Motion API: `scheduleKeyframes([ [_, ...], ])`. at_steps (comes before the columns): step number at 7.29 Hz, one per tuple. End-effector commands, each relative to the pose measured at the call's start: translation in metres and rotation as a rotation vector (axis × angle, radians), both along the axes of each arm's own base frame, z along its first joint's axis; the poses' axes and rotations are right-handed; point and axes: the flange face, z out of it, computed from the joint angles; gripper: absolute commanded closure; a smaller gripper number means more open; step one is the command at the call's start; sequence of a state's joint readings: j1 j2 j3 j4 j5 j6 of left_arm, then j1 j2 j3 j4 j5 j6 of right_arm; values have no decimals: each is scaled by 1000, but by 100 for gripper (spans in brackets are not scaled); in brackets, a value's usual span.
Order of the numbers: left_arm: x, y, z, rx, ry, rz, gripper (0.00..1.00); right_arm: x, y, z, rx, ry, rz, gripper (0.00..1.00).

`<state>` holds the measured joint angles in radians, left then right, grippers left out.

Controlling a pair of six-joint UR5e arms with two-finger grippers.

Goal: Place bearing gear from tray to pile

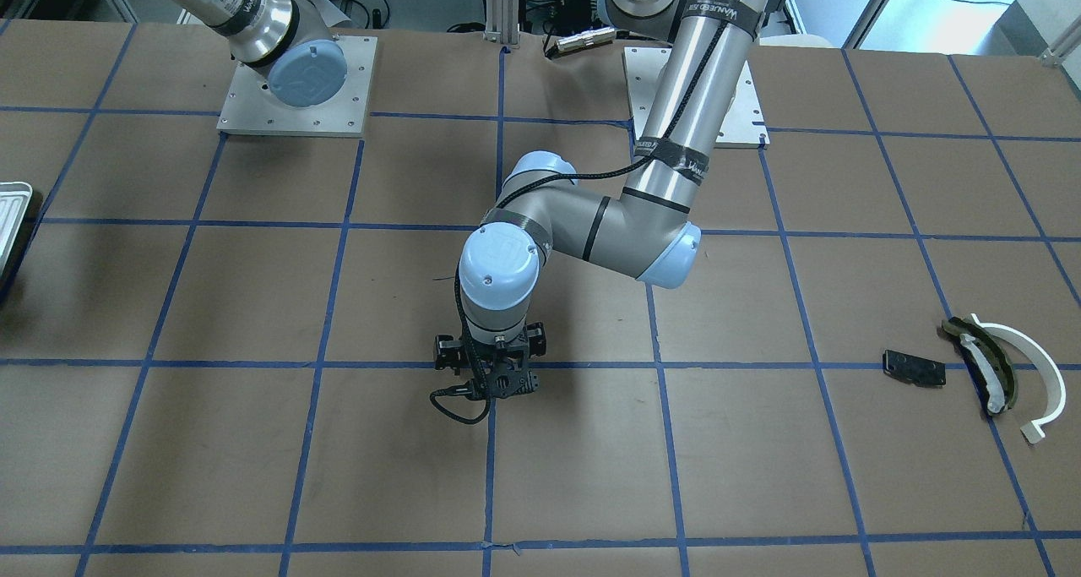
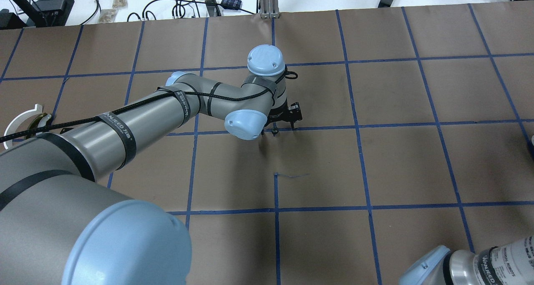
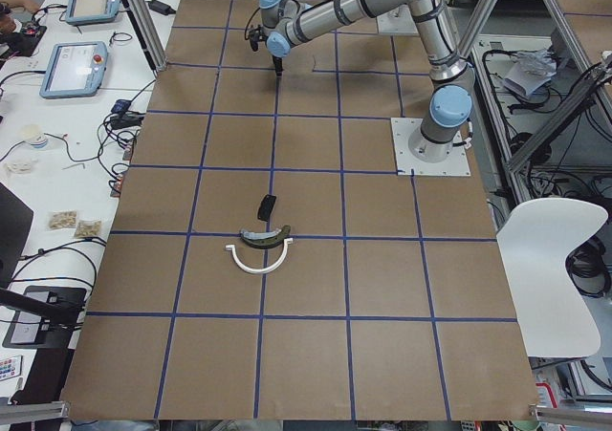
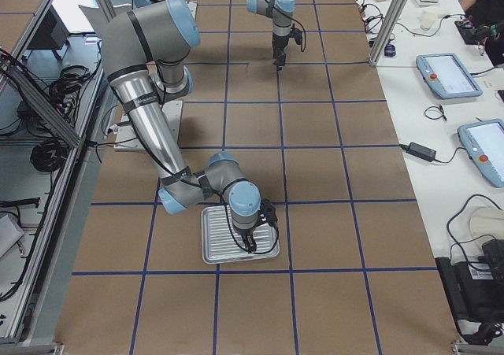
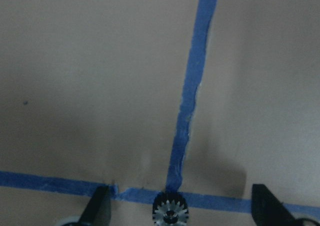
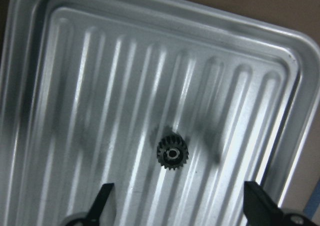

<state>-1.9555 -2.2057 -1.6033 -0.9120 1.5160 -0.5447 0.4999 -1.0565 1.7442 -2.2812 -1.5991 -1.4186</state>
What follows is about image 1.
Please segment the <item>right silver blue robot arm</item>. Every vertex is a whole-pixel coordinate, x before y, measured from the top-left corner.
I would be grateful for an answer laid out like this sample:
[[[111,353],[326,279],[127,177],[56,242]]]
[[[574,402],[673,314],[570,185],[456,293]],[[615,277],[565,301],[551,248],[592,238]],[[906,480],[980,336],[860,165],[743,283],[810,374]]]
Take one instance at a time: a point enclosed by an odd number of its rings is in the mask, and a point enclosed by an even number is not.
[[[331,30],[348,18],[329,0],[173,1],[226,38],[233,58],[286,105],[322,104],[346,83],[346,54]]]

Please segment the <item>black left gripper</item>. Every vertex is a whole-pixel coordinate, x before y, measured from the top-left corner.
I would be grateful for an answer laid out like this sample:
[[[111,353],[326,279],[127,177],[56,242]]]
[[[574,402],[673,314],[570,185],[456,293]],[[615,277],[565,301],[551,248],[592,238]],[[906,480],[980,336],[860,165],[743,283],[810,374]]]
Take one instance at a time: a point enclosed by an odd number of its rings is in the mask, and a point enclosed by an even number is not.
[[[475,357],[464,347],[463,339],[452,335],[437,335],[435,339],[435,368],[461,370],[472,373],[467,384],[437,389],[435,395],[464,395],[468,400],[509,399],[510,395],[529,394],[537,390],[538,378],[530,370],[530,358],[546,354],[544,324],[526,324],[518,337],[494,346],[475,343]]]

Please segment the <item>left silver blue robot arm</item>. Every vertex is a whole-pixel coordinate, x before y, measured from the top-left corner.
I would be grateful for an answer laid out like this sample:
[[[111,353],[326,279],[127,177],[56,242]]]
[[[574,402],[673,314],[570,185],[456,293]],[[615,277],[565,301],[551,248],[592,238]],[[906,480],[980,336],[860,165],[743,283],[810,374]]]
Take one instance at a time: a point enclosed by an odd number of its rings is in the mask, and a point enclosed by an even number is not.
[[[466,379],[433,399],[490,401],[536,389],[529,361],[543,355],[546,338],[528,310],[553,253],[663,288],[688,279],[700,243],[690,210],[768,2],[597,0],[606,25],[671,46],[632,162],[584,173],[544,150],[519,159],[464,241],[455,276],[462,332],[436,338],[435,366]]]

